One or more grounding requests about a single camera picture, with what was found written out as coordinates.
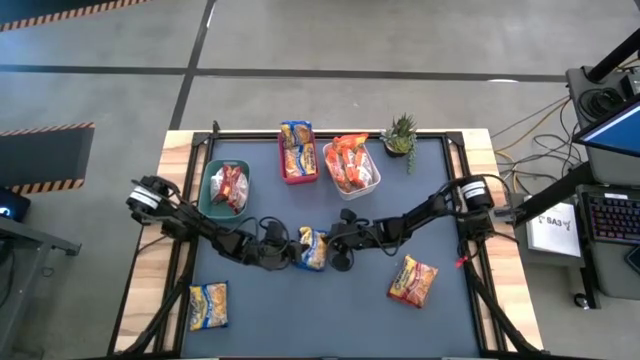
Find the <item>black backlit keyboard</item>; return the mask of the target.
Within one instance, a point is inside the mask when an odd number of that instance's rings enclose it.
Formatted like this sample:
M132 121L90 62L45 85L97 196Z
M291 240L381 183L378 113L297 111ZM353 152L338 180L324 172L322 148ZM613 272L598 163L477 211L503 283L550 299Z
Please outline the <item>black backlit keyboard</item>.
M586 213L596 242L640 244L640 199L624 194L586 194Z

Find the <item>white plastic bin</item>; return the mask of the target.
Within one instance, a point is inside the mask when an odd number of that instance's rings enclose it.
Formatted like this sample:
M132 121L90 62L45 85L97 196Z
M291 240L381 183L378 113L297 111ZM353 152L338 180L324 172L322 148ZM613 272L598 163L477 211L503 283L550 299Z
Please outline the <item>white plastic bin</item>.
M325 156L326 156L327 148L328 148L328 147L330 147L330 146L332 146L332 147L333 147L333 143L329 143L329 144L327 144L327 145L325 145L325 146L323 147L323 155L324 155L324 159L325 159ZM364 149L366 150L366 152L368 153L368 155L369 155L369 157L370 157L370 160L371 160L371 165L372 165L372 169L373 169L373 180L374 180L374 182L373 182L370 186L365 187L365 188L352 189L352 188L350 187L350 184L349 184L348 190L347 190L347 191L343 191L342 189L340 189L340 188L337 186L337 184L335 183L335 181L333 180L333 178L332 178L332 176L331 176L331 174L330 174L330 172L329 172L330 177L331 177L331 180L333 181L333 183L334 183L334 185L335 185L335 187L336 187L336 189L337 189L337 191L338 191L338 193L339 193L340 197L341 197L343 200L346 200L346 201L355 200L356 198L359 198L359 197L362 197L362 196L364 196L364 195L368 195L368 194L370 194L371 192L373 192L373 191L376 189L376 187L378 186L378 184L379 184L379 183L380 183L380 181L381 181L381 175L380 175L380 173L379 173L379 171L378 171L378 169L377 169L377 166L376 166L375 162L373 161L372 156L371 156L371 154L369 153L369 150L367 149L367 147L366 147L364 144L363 144L362 146L359 146L359 147L357 147L356 149L352 150L352 151L355 153L355 158L356 158L356 152L357 152L357 150L358 150L359 148L364 148ZM343 168L344 168L344 170L345 170L344 163L343 163L343 158L342 158L342 152L341 152L341 153L338 153L338 154L339 154L339 155L340 155L340 157L341 157L341 162L342 162L342 164L343 164Z

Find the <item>potted green succulent plant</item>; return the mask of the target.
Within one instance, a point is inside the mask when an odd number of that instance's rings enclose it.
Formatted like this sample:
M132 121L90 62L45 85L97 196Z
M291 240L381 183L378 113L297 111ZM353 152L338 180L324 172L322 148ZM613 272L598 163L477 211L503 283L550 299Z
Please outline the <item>potted green succulent plant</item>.
M381 133L385 151L392 158L407 158L407 173L415 170L417 156L417 133L412 115L402 114L392 120L390 128Z

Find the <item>yellow ramen packet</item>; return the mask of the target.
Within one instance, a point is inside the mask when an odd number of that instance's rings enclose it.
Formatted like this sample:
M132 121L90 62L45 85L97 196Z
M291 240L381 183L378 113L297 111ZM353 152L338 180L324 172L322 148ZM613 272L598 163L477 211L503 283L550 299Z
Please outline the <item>yellow ramen packet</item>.
M312 143L284 150L284 169L288 178L317 174L316 156Z

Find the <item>grey side table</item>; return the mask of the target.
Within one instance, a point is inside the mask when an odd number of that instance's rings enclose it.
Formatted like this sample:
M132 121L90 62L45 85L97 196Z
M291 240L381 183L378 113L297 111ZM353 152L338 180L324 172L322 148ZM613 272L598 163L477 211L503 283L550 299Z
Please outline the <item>grey side table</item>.
M0 218L0 242L11 248L0 265L0 360L7 360L49 252L77 256L81 245L6 218Z

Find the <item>orange Maruchan ramen pack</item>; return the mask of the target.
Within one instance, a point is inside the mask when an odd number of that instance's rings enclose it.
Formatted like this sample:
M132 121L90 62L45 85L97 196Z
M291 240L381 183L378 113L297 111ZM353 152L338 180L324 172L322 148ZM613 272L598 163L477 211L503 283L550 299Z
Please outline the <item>orange Maruchan ramen pack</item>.
M357 147L362 146L366 142L368 136L368 133L360 133L335 137L333 139L333 147L338 153L341 153L344 149L354 150Z
M337 186L343 191L347 191L349 181L343 168L341 157L332 146L327 148L325 162Z
M368 187L374 182L371 160L364 148L359 148L356 152L355 171L355 183L358 188Z
M345 167L346 177L349 181L350 187L352 189L359 188L359 179L357 175L357 167L355 165L355 153L349 149L345 148L342 150L342 158Z

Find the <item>monitor with blue screen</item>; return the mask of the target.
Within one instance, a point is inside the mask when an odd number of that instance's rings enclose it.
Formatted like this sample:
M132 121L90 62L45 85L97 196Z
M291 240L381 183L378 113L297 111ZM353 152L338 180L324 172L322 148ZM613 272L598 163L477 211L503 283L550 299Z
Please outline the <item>monitor with blue screen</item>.
M573 141L587 147L640 157L640 93L582 129Z

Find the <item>grey equipment cart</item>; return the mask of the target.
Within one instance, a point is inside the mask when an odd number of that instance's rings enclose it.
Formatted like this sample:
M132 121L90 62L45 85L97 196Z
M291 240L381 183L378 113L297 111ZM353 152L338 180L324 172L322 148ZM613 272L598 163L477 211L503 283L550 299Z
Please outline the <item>grey equipment cart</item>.
M580 131L615 111L627 97L619 84L625 75L614 70L600 82L591 82L586 73L593 67L566 71L570 99L576 111ZM576 188L581 224L581 244L586 251L586 267L581 270L589 305L596 303L592 286L609 296L640 300L640 244L596 242L592 239L586 213L586 194L624 194L640 199L640 157L587 147L593 185Z

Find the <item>black diagonal stand bar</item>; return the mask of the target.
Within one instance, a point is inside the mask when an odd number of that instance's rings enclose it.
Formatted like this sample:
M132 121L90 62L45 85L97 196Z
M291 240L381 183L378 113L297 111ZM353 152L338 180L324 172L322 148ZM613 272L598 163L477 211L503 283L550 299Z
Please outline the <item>black diagonal stand bar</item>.
M584 162L571 170L567 175L554 182L543 191L533 195L515 208L514 227L519 227L541 215L549 208L566 200L576 193L580 185L593 185L596 181L591 164Z

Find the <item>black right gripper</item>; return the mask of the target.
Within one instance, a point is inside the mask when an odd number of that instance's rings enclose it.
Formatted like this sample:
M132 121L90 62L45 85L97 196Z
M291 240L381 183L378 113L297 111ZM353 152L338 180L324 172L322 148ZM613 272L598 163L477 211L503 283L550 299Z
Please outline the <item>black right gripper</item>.
M336 252L331 256L330 265L339 272L349 271L354 265L354 251L373 246L371 226L357 222L357 214L348 208L340 211L341 223L331 226L327 245Z

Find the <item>black device with blue light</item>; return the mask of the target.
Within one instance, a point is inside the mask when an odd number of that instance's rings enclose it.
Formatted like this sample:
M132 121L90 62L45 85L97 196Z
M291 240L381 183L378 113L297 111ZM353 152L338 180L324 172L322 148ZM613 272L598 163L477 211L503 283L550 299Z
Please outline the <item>black device with blue light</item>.
M30 205L28 198L0 188L0 217L23 222Z

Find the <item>red Maruchan ramen pack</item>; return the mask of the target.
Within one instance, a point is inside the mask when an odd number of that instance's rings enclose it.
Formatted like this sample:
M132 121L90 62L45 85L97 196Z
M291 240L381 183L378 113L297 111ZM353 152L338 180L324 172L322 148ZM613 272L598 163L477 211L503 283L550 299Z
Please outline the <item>red Maruchan ramen pack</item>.
M234 169L230 165L223 165L210 181L210 198L213 204L226 202L231 195L232 176Z
M227 204L235 214L239 214L246 206L249 193L249 181L242 167L232 168L230 184L231 193Z
M438 272L438 268L406 255L399 272L391 282L387 296L406 305L422 308Z

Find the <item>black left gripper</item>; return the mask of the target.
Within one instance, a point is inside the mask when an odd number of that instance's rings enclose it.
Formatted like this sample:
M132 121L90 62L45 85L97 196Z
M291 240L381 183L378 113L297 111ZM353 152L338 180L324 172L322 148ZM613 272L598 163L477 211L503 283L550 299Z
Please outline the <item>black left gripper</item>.
M305 249L306 244L300 241L265 240L258 245L256 265L268 271L283 270L290 264L305 269L305 262L299 259L299 250Z

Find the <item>white paper sign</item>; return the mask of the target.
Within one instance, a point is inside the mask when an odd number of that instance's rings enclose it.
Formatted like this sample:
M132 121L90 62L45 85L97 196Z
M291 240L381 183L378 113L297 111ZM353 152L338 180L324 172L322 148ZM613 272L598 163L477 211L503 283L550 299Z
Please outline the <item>white paper sign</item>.
M526 223L528 248L579 258L580 242L575 208L558 203Z

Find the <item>blue Maruchan ramen pack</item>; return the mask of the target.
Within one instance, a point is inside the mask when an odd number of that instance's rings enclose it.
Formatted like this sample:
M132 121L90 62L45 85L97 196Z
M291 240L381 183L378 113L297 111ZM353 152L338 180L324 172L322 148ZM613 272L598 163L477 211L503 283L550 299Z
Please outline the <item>blue Maruchan ramen pack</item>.
M306 264L305 270L323 271L327 259L327 232L303 226L299 228L298 233L299 241L308 246L301 254L301 258Z
M308 121L283 121L280 124L283 146L292 148L311 142L312 124Z
M229 324L227 295L227 282L190 286L189 330L227 327Z

